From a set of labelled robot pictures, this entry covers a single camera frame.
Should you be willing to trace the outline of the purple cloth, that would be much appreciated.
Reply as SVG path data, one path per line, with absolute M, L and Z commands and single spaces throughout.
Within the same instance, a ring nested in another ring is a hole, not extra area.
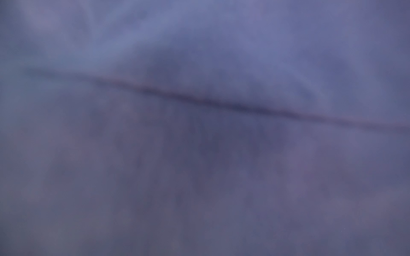
M 1 255 L 409 253 L 409 1 L 1 2 Z

